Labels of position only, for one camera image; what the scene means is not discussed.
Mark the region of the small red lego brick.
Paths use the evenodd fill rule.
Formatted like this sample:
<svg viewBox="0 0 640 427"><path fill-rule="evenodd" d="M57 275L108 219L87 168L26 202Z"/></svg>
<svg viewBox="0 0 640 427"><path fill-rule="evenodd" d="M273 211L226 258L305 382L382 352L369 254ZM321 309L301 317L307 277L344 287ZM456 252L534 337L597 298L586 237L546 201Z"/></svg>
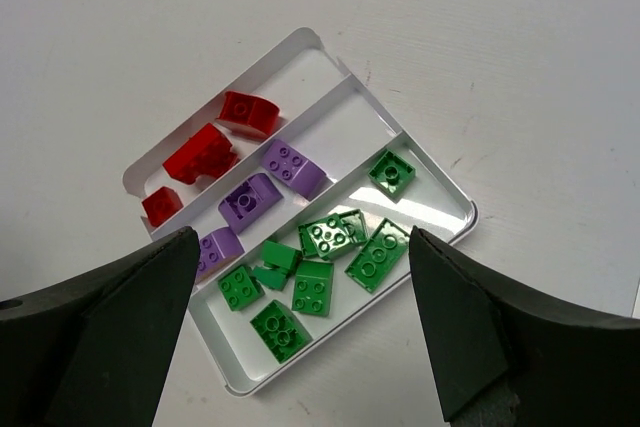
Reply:
<svg viewBox="0 0 640 427"><path fill-rule="evenodd" d="M177 192L163 186L142 201L142 207L152 227L159 227L183 208Z"/></svg>

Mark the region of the purple paw print lego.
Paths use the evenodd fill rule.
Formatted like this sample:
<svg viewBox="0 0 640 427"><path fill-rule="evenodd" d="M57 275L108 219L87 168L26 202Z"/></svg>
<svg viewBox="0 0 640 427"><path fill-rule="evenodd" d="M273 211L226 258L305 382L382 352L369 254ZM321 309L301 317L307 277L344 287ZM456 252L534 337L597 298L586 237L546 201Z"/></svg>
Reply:
<svg viewBox="0 0 640 427"><path fill-rule="evenodd" d="M327 179L316 163L280 139L271 143L262 157L261 166L306 200L312 200Z"/></svg>

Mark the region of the green curved lego brick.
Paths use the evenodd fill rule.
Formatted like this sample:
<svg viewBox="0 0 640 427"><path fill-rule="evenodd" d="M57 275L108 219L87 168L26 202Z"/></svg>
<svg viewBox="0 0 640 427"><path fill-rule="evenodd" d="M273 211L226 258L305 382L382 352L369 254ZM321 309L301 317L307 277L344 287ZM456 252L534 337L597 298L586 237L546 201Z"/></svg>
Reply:
<svg viewBox="0 0 640 427"><path fill-rule="evenodd" d="M328 317L333 276L332 263L303 260L294 278L291 309L305 315Z"/></svg>

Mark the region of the small purple lego brick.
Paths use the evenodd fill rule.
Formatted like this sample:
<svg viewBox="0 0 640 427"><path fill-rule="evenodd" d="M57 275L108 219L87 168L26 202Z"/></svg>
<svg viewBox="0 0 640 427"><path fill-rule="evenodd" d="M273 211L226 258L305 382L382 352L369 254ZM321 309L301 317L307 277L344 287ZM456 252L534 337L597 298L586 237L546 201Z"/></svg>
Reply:
<svg viewBox="0 0 640 427"><path fill-rule="evenodd" d="M283 199L267 174L249 176L219 203L218 211L229 228L239 235Z"/></svg>

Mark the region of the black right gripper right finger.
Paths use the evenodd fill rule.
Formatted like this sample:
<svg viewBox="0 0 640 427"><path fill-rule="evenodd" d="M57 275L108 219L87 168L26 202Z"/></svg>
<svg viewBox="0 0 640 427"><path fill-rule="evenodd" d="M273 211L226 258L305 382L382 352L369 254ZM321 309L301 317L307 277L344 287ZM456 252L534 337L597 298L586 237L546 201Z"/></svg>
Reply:
<svg viewBox="0 0 640 427"><path fill-rule="evenodd" d="M414 228L414 295L453 426L635 426L639 322L531 288Z"/></svg>

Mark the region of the purple square lego brick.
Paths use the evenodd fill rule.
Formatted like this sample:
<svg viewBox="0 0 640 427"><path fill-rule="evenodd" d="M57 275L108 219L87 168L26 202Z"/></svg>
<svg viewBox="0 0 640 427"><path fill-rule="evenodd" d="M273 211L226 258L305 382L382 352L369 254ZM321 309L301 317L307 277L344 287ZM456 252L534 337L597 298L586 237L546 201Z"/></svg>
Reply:
<svg viewBox="0 0 640 427"><path fill-rule="evenodd" d="M245 252L240 239L230 227L213 230L200 239L199 246L200 258L195 283L217 273Z"/></svg>

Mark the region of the green small lego brick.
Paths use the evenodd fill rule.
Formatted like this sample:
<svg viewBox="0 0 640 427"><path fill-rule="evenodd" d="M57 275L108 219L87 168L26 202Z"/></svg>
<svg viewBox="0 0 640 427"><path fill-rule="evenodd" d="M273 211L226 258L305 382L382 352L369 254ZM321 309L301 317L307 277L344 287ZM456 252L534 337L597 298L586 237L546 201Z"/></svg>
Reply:
<svg viewBox="0 0 640 427"><path fill-rule="evenodd" d="M264 296L253 269L240 265L218 280L218 288L232 312L238 312Z"/></svg>

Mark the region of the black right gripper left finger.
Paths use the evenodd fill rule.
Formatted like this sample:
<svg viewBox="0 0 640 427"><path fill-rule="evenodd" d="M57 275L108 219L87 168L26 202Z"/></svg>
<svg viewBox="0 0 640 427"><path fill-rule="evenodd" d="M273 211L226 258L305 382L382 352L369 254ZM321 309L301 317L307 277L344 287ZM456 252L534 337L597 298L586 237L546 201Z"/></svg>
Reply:
<svg viewBox="0 0 640 427"><path fill-rule="evenodd" d="M191 227L1 303L4 426L150 426L200 257Z"/></svg>

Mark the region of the white three-compartment tray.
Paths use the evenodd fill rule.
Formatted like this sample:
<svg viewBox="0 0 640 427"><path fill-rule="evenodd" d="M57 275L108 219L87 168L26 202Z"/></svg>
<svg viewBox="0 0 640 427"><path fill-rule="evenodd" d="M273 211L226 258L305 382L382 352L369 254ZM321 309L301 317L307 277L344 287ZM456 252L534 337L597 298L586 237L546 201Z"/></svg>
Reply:
<svg viewBox="0 0 640 427"><path fill-rule="evenodd" d="M234 135L218 124L227 91L267 99L280 108L273 134L265 140ZM211 123L232 143L236 164L218 179L201 176L192 185L172 179L163 162L205 124ZM261 160L271 143L280 139L316 163L327 179L312 200L271 176ZM387 198L369 179L368 171L385 150L404 158L416 169L401 199ZM183 208L159 227L152 227L144 211L143 224L152 239L191 227L199 241L213 230L229 227L218 211L220 201L249 176L265 173L283 199L237 235L244 254L202 282L195 283L188 310L217 365L227 391L237 397L257 392L286 368L346 327L410 277L408 250L382 284L369 293L345 274L362 246L325 261L334 266L328 317L291 309L295 273L282 291L262 286L264 296L245 309L232 312L218 288L218 280L240 265L263 264L261 250L270 240L301 251L298 227L353 209L360 209L368 239L384 218L409 236L423 228L454 243L477 224L476 204L420 147L370 90L338 59L325 50L320 37L302 27L277 44L173 132L130 165L123 174L125 190L141 202L166 186L177 192ZM282 302L306 328L312 341L279 364L250 324L269 302Z"/></svg>

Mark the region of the red long lego brick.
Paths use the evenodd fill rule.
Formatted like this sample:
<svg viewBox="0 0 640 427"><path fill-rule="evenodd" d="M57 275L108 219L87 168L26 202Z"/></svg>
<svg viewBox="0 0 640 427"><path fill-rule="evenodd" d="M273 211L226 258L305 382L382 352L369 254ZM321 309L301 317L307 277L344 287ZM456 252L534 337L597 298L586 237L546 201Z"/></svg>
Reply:
<svg viewBox="0 0 640 427"><path fill-rule="evenodd" d="M238 161L232 143L211 123L205 124L164 162L166 173L186 185L199 177L220 178Z"/></svg>

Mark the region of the green long lego plate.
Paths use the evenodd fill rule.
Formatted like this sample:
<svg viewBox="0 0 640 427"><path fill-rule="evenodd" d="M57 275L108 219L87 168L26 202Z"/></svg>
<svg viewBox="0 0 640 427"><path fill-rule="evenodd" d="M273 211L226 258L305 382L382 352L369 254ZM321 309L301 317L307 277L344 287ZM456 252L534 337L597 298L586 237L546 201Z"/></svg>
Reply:
<svg viewBox="0 0 640 427"><path fill-rule="evenodd" d="M346 267L345 274L373 293L407 252L408 243L409 234L384 218Z"/></svg>

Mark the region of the green long lego brick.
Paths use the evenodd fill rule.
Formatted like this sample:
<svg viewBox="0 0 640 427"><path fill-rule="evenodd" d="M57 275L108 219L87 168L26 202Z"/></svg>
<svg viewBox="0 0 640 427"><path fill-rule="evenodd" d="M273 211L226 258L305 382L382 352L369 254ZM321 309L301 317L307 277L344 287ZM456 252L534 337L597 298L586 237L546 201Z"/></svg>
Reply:
<svg viewBox="0 0 640 427"><path fill-rule="evenodd" d="M360 209L353 209L339 213L339 218L341 219L352 244L363 245L367 242L367 226L364 214Z"/></svg>

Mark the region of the green square lego brick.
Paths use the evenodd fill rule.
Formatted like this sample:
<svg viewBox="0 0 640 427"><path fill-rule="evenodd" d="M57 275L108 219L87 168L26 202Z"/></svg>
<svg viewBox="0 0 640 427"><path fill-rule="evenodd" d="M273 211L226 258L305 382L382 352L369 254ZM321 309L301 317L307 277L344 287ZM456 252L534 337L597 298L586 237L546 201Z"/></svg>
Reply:
<svg viewBox="0 0 640 427"><path fill-rule="evenodd" d="M338 214L331 214L298 227L302 255L329 261L348 252L352 243L346 225Z"/></svg>

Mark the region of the red rounded lego brick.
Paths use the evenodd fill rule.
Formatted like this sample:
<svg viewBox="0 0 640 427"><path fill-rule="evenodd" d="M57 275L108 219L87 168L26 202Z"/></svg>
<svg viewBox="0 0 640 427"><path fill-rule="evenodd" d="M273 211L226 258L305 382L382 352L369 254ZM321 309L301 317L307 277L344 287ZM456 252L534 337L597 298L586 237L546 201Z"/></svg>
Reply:
<svg viewBox="0 0 640 427"><path fill-rule="evenodd" d="M227 91L216 122L234 135L262 141L275 131L279 115L280 108L267 99Z"/></svg>

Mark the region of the green sloped lego brick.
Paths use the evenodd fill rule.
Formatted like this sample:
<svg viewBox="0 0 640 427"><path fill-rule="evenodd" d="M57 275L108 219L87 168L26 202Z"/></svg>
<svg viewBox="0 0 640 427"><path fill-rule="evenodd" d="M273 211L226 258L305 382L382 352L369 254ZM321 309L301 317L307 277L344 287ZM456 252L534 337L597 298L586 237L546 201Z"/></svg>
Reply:
<svg viewBox="0 0 640 427"><path fill-rule="evenodd" d="M302 259L300 250L275 241L266 241L261 250L262 265L253 269L256 280L264 287L282 291Z"/></svg>

